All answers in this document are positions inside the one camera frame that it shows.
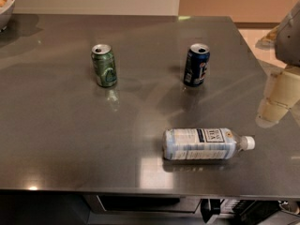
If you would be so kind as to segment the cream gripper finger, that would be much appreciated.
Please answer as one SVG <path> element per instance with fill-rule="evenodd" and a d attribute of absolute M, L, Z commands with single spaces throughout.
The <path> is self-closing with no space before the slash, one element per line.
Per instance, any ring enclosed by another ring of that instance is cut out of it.
<path fill-rule="evenodd" d="M 300 100 L 300 67 L 274 67 L 267 73 L 263 99 L 258 108 L 256 123 L 261 128 L 278 124 Z"/>

